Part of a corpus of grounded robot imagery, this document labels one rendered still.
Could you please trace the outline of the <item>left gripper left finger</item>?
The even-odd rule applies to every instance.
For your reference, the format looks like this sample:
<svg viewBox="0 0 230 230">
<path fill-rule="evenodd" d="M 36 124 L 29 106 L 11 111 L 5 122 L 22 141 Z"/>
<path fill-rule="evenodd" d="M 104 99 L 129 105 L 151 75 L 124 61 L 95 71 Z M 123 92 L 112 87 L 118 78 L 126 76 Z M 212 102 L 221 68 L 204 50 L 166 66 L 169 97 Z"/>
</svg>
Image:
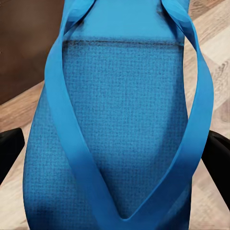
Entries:
<svg viewBox="0 0 230 230">
<path fill-rule="evenodd" d="M 0 133 L 0 185 L 25 146 L 20 127 Z"/>
</svg>

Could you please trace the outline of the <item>sandal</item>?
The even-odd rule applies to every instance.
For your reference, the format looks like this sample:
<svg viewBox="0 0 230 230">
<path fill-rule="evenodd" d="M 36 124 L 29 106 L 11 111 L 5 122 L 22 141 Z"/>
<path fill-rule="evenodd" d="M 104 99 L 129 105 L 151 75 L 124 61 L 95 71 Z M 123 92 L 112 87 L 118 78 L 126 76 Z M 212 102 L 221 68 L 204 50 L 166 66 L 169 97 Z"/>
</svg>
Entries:
<svg viewBox="0 0 230 230">
<path fill-rule="evenodd" d="M 65 0 L 23 167 L 30 230 L 189 230 L 214 88 L 190 0 Z M 184 40 L 197 54 L 188 118 Z"/>
</svg>

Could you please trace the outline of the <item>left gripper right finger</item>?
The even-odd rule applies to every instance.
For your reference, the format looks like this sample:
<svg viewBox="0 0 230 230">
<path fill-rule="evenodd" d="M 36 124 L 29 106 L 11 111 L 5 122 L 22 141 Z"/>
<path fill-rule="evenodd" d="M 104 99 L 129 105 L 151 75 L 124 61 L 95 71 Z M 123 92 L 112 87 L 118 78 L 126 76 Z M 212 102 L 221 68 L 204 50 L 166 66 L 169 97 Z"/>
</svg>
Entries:
<svg viewBox="0 0 230 230">
<path fill-rule="evenodd" d="M 230 139 L 209 131 L 201 159 L 230 210 Z"/>
</svg>

